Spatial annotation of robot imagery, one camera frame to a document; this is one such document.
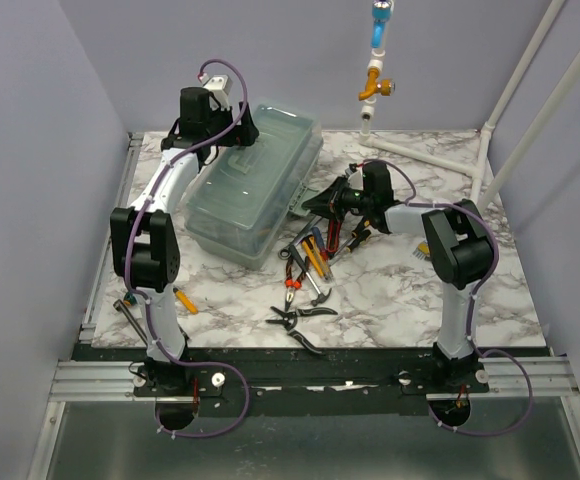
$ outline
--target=red-handled pliers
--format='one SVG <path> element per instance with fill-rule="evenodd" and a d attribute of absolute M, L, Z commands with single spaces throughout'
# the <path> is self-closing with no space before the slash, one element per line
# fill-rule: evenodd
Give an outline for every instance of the red-handled pliers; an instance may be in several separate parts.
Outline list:
<path fill-rule="evenodd" d="M 306 257 L 304 260 L 306 267 L 310 268 L 310 259 Z M 302 271 L 296 280 L 292 279 L 292 264 L 294 260 L 292 256 L 288 258 L 286 262 L 286 304 L 285 304 L 285 311 L 287 312 L 290 309 L 290 305 L 294 300 L 294 292 L 301 288 L 301 284 L 306 279 L 306 272 Z"/>

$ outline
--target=black-handled pliers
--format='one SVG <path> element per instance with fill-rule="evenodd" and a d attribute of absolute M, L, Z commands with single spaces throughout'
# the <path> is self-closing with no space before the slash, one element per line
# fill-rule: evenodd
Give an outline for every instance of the black-handled pliers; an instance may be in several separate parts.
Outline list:
<path fill-rule="evenodd" d="M 336 312 L 335 310 L 332 310 L 331 308 L 327 307 L 316 307 L 308 309 L 298 308 L 294 312 L 284 312 L 277 307 L 270 307 L 270 309 L 274 313 L 279 315 L 281 318 L 266 320 L 267 323 L 271 323 L 274 325 L 283 325 L 283 328 L 286 329 L 288 335 L 290 335 L 297 342 L 303 345 L 303 347 L 306 350 L 315 355 L 325 355 L 325 352 L 323 352 L 323 350 L 319 350 L 312 343 L 310 343 L 310 341 L 306 337 L 304 337 L 300 332 L 295 330 L 295 327 L 297 326 L 299 317 L 315 317 L 317 315 L 338 315 L 339 312 Z"/>

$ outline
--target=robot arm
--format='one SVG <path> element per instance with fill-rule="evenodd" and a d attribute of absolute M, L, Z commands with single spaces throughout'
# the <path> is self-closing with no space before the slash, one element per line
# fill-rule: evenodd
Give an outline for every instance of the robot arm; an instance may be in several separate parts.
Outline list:
<path fill-rule="evenodd" d="M 130 282 L 133 288 L 143 291 L 137 298 L 143 318 L 146 304 L 150 304 L 152 325 L 155 336 L 148 331 L 149 357 L 168 362 L 154 340 L 160 339 L 165 349 L 180 358 L 187 346 L 184 333 L 179 329 L 175 310 L 173 282 L 180 266 L 179 247 L 171 214 L 181 201 L 184 192 L 199 174 L 210 155 L 210 145 L 196 149 L 176 163 L 175 156 L 191 145 L 216 136 L 233 121 L 229 102 L 232 82 L 227 75 L 217 75 L 210 79 L 200 78 L 203 87 L 188 87 L 181 90 L 180 116 L 175 121 L 168 136 L 161 142 L 161 162 L 156 173 L 128 208 L 115 208 L 110 215 L 112 257 L 115 273 L 124 275 L 126 252 L 131 237 L 132 226 L 138 212 L 151 200 L 140 223 L 140 233 L 148 243 L 135 241 L 132 248 Z M 248 106 L 241 118 L 241 124 L 227 135 L 217 140 L 219 146 L 251 146 L 259 136 L 254 126 Z M 154 185 L 159 185 L 153 192 Z"/>
<path fill-rule="evenodd" d="M 474 333 L 478 310 L 470 308 L 471 292 L 485 277 L 494 261 L 487 232 L 471 216 L 480 218 L 474 203 L 463 200 L 454 208 L 409 206 L 394 199 L 390 173 L 385 164 L 369 162 L 363 166 L 363 190 L 348 185 L 348 176 L 338 177 L 321 194 L 303 207 L 340 225 L 347 213 L 362 216 L 372 227 L 386 234 L 407 233 L 425 236 L 436 274 L 443 282 L 441 330 L 434 346 L 438 364 L 446 378 L 476 362 L 467 335 Z"/>

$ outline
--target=hand tool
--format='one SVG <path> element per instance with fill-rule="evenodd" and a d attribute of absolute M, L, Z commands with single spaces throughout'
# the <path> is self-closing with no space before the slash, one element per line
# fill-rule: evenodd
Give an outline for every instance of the hand tool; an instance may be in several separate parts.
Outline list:
<path fill-rule="evenodd" d="M 312 265 L 314 266 L 314 269 L 317 271 L 319 276 L 321 278 L 325 278 L 326 274 L 323 272 L 323 269 L 321 268 L 321 262 L 318 260 L 318 258 L 321 258 L 319 252 L 312 250 L 312 246 L 309 240 L 304 240 L 301 242 L 301 246 L 303 247 L 303 251 L 306 252 L 306 255 L 308 255 L 310 262 L 312 262 Z"/>
<path fill-rule="evenodd" d="M 328 252 L 326 252 L 326 244 L 323 242 L 323 237 L 321 236 L 321 230 L 319 227 L 312 227 L 310 230 L 312 235 L 314 236 L 314 241 L 317 243 L 317 247 L 319 247 L 319 252 L 321 253 L 321 258 L 324 261 L 328 261 Z"/>
<path fill-rule="evenodd" d="M 297 236 L 294 237 L 292 242 L 290 242 L 287 246 L 285 246 L 281 250 L 279 250 L 279 258 L 281 260 L 287 260 L 288 258 L 290 258 L 290 245 L 294 245 L 295 247 L 299 246 L 299 244 L 301 243 L 301 240 L 303 240 L 304 237 L 306 235 L 308 235 L 308 233 L 310 233 L 310 230 L 312 229 L 312 227 L 316 226 L 321 220 L 323 220 L 323 217 L 319 217 L 317 215 L 314 215 L 308 221 L 308 223 L 306 223 L 306 226 L 301 229 L 301 231 L 297 234 Z"/>
<path fill-rule="evenodd" d="M 421 260 L 430 260 L 430 247 L 428 247 L 428 242 L 425 240 L 421 242 L 412 254 Z"/>
<path fill-rule="evenodd" d="M 314 288 L 315 292 L 317 292 L 317 298 L 315 298 L 310 302 L 312 306 L 316 307 L 317 305 L 324 303 L 330 297 L 332 289 L 330 289 L 328 291 L 328 294 L 325 295 L 319 288 L 319 285 L 317 285 L 316 282 L 314 281 L 314 278 L 312 278 L 312 275 L 310 275 L 310 272 L 308 272 L 308 267 L 303 261 L 303 258 L 301 258 L 301 255 L 299 255 L 297 247 L 295 247 L 294 245 L 289 245 L 288 250 L 290 251 L 290 255 L 292 255 L 292 258 L 294 258 L 296 264 L 299 265 L 299 268 L 304 272 L 306 272 L 306 278 L 310 281 L 310 284 L 312 285 L 312 288 Z"/>
<path fill-rule="evenodd" d="M 126 292 L 126 294 L 123 296 L 123 303 L 125 303 L 128 307 L 133 307 L 137 304 L 137 299 L 134 298 L 134 295 L 130 292 Z"/>
<path fill-rule="evenodd" d="M 368 238 L 370 238 L 370 235 L 372 234 L 372 232 L 370 232 L 370 230 L 364 230 L 363 232 L 361 232 L 359 235 L 357 235 L 357 237 L 354 239 L 354 241 L 348 245 L 348 251 L 350 253 L 354 252 L 358 247 L 361 246 L 362 243 L 364 243 L 366 240 L 368 240 Z"/>
<path fill-rule="evenodd" d="M 304 337 L 300 332 L 295 330 L 299 317 L 315 317 L 317 315 L 338 315 L 339 313 L 331 308 L 317 307 L 302 310 L 298 308 L 294 312 L 282 312 L 276 307 L 270 307 L 270 309 L 279 315 L 281 318 L 275 318 L 272 320 L 266 320 L 266 323 L 271 323 L 274 325 L 283 325 L 283 327 L 288 332 L 292 338 L 298 341 L 303 347 L 315 355 L 325 355 L 322 350 L 315 347 L 310 341 Z"/>
<path fill-rule="evenodd" d="M 288 261 L 286 262 L 286 304 L 285 304 L 285 311 L 287 312 L 290 309 L 290 305 L 294 300 L 294 293 L 295 291 L 301 288 L 301 284 L 306 278 L 306 272 L 304 270 L 301 271 L 299 276 L 296 280 L 292 280 L 292 263 L 294 262 L 294 258 L 290 256 Z M 308 263 L 309 259 L 306 257 L 305 264 L 306 267 L 310 268 L 310 264 Z"/>
<path fill-rule="evenodd" d="M 316 240 L 314 236 L 308 237 L 310 244 L 312 245 L 312 251 L 314 252 L 315 257 L 317 257 L 317 261 L 319 262 L 319 266 L 321 270 L 323 270 L 323 274 L 327 282 L 332 281 L 332 272 L 330 271 L 330 267 L 328 266 L 328 256 L 325 255 L 325 250 L 323 253 L 320 254 L 319 248 L 317 247 Z"/>
<path fill-rule="evenodd" d="M 339 260 L 341 260 L 341 256 L 343 253 L 352 252 L 356 250 L 356 248 L 359 245 L 361 245 L 368 239 L 368 237 L 370 236 L 370 230 L 367 230 L 367 228 L 369 226 L 370 221 L 367 220 L 366 218 L 362 218 L 361 221 L 357 224 L 357 226 L 354 227 L 354 230 L 352 230 L 350 238 L 346 240 L 346 243 L 344 243 L 343 246 L 339 250 L 337 250 L 337 253 L 334 255 L 334 257 L 332 257 L 332 260 L 330 260 L 330 266 L 334 265 Z"/>
<path fill-rule="evenodd" d="M 194 303 L 190 301 L 188 297 L 186 297 L 185 293 L 183 293 L 177 287 L 172 287 L 172 291 L 174 292 L 175 296 L 179 299 L 179 301 L 183 303 L 183 306 L 186 307 L 191 314 L 196 315 L 197 313 L 199 313 L 199 309 L 195 306 Z"/>
<path fill-rule="evenodd" d="M 350 237 L 348 240 L 346 240 L 346 243 L 344 243 L 341 246 L 341 248 L 339 250 L 337 250 L 337 253 L 334 254 L 334 257 L 332 257 L 330 259 L 330 266 L 334 265 L 339 260 L 341 260 L 341 257 L 343 257 L 343 254 L 348 251 L 348 247 L 350 246 L 350 244 L 352 242 L 354 242 L 354 239 L 355 239 L 355 237 Z"/>
<path fill-rule="evenodd" d="M 132 312 L 128 310 L 128 307 L 122 300 L 116 300 L 112 306 L 117 312 L 123 313 L 123 315 L 128 319 L 128 323 L 134 328 L 134 331 L 137 332 L 141 341 L 147 346 L 148 345 L 148 336 L 146 332 L 143 330 L 143 327 L 139 324 L 139 321 L 134 318 Z"/>

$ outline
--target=blue handle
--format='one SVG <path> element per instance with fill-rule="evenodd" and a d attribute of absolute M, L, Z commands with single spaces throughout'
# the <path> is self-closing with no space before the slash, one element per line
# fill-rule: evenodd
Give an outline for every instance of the blue handle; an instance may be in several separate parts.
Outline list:
<path fill-rule="evenodd" d="M 381 37 L 383 37 L 383 30 L 385 27 L 385 22 L 374 22 L 374 30 L 372 31 L 372 48 L 379 48 L 381 46 Z"/>

